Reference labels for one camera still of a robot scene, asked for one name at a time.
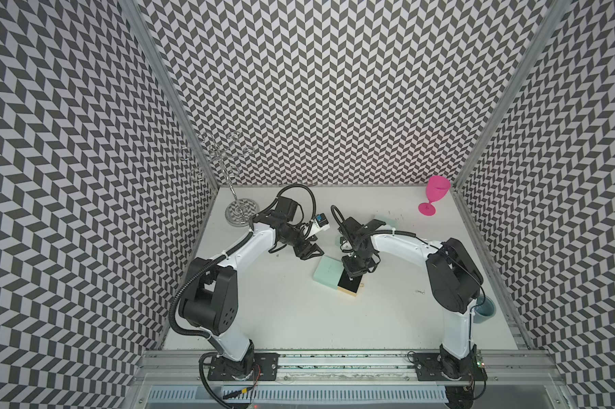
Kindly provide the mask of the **mint drawer-style jewelry box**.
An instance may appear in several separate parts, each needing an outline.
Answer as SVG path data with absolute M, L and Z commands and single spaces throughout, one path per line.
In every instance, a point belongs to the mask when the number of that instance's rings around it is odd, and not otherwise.
M 376 215 L 375 219 L 384 223 L 384 228 L 388 229 L 396 229 L 398 228 L 398 223 L 396 220 L 382 215 Z

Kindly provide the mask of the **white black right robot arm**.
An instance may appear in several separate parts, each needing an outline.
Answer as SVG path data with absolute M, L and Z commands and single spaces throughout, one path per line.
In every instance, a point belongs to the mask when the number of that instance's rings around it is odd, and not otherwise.
M 338 231 L 348 246 L 342 262 L 351 279 L 374 272 L 382 253 L 425 270 L 431 294 L 445 310 L 442 356 L 457 361 L 470 357 L 473 308 L 482 293 L 483 277 L 462 242 L 421 239 L 412 232 L 387 229 L 377 219 L 362 225 L 349 217 L 338 223 Z

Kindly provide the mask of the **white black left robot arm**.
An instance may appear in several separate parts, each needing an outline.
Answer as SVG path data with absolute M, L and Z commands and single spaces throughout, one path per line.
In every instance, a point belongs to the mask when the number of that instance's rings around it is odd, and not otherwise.
M 262 255 L 285 246 L 302 261 L 324 255 L 316 235 L 330 227 L 326 215 L 314 213 L 308 222 L 294 223 L 298 208 L 295 200 L 279 196 L 249 219 L 247 233 L 232 247 L 211 259 L 195 258 L 172 300 L 171 329 L 182 336 L 206 339 L 219 357 L 229 361 L 249 359 L 254 344 L 234 324 L 239 274 Z

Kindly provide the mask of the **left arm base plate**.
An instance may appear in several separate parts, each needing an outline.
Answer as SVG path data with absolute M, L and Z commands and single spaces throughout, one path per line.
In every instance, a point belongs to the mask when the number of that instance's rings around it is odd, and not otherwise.
M 217 357 L 209 365 L 210 381 L 275 381 L 277 378 L 280 355 L 276 353 L 254 353 L 242 361 L 231 361 Z

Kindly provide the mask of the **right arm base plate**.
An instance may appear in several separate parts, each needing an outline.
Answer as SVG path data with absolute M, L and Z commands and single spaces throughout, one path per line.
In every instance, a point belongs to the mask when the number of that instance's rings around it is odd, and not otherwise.
M 471 383 L 488 379 L 484 367 L 472 354 L 459 360 L 447 354 L 412 351 L 408 360 L 413 364 L 419 381 Z

